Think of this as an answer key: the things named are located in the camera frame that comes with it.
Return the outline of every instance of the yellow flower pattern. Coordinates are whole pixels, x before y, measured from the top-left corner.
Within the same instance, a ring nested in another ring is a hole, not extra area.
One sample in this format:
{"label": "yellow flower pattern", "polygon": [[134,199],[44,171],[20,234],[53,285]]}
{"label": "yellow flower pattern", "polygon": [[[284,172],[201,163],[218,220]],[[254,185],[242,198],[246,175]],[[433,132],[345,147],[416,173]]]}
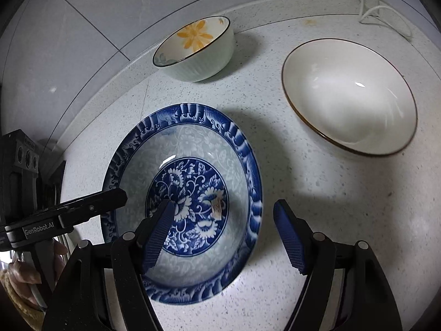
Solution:
{"label": "yellow flower pattern", "polygon": [[177,35],[184,39],[185,49],[192,47],[193,52],[197,52],[210,43],[213,36],[206,32],[207,26],[205,25],[205,20],[200,20],[178,31]]}

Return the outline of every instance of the white cable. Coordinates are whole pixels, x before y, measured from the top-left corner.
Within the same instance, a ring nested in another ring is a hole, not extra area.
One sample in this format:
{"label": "white cable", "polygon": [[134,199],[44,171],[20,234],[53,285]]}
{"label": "white cable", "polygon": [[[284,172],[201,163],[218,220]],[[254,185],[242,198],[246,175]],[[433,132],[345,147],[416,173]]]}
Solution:
{"label": "white cable", "polygon": [[376,18],[378,18],[381,22],[383,22],[384,24],[386,24],[387,26],[389,26],[392,30],[398,32],[400,35],[402,35],[405,39],[407,39],[408,41],[412,39],[412,30],[410,28],[410,26],[407,24],[405,17],[400,14],[397,10],[395,10],[394,8],[387,6],[387,5],[377,5],[374,7],[371,7],[370,9],[368,9],[366,12],[364,12],[365,9],[365,4],[364,4],[364,0],[359,0],[360,1],[360,8],[359,8],[359,22],[362,22],[366,17],[368,16],[372,16],[372,13],[374,11],[380,10],[380,9],[388,9],[393,11],[394,13],[396,13],[396,15],[403,20],[404,24],[407,26],[407,28],[409,29],[409,34],[404,33],[403,31],[400,31],[399,29],[397,29],[396,27],[392,26],[390,23],[388,23],[387,21],[383,20],[380,16],[375,16]]}

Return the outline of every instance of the blue gripper pad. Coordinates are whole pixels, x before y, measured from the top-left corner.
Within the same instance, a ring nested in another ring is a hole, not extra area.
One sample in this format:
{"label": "blue gripper pad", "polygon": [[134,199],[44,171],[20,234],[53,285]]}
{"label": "blue gripper pad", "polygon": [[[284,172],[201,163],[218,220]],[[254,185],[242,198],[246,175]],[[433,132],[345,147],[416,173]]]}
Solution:
{"label": "blue gripper pad", "polygon": [[[163,204],[158,207],[156,213],[159,213]],[[162,246],[164,245],[165,239],[167,238],[168,232],[170,231],[173,219],[175,216],[175,203],[169,201],[159,218],[153,232],[151,233],[147,243],[144,245],[144,261],[143,266],[147,271],[156,265],[158,261],[159,254],[161,252]]]}
{"label": "blue gripper pad", "polygon": [[312,268],[312,230],[306,221],[296,218],[284,199],[274,204],[273,218],[291,265],[307,275]]}

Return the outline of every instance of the human hand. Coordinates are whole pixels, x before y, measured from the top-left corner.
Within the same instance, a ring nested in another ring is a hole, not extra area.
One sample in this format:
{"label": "human hand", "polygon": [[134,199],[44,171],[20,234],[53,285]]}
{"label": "human hand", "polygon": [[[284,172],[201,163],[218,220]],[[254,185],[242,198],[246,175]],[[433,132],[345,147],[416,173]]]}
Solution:
{"label": "human hand", "polygon": [[[54,240],[55,281],[58,281],[64,268],[64,262],[60,255],[66,254],[67,251],[63,244]],[[38,271],[30,264],[17,260],[17,253],[15,253],[12,263],[8,265],[7,273],[10,284],[17,295],[26,304],[38,309],[38,303],[29,287],[29,285],[41,284],[41,276]]]}

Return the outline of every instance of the countertop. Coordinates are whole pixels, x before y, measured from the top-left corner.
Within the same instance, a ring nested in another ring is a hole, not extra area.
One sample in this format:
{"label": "countertop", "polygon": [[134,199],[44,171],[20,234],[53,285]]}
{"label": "countertop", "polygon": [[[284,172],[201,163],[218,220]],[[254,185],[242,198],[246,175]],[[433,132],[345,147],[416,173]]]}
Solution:
{"label": "countertop", "polygon": [[[262,228],[245,268],[221,294],[188,306],[152,302],[163,328],[283,330],[304,281],[272,220],[274,202],[285,198],[313,231],[371,245],[408,330],[441,284],[440,78],[396,32],[359,24],[354,15],[290,19],[235,36],[232,60],[219,74],[184,83],[156,72],[101,113],[65,151],[62,200],[101,190],[114,151],[142,118],[174,103],[210,105],[237,123],[255,153],[264,191]],[[294,47],[323,37],[372,48],[404,76],[418,109],[418,129],[405,150],[385,158],[356,156],[296,116],[281,86],[283,61]],[[98,217],[76,229],[81,238],[103,242]],[[115,325],[124,329],[111,285],[109,294]]]}

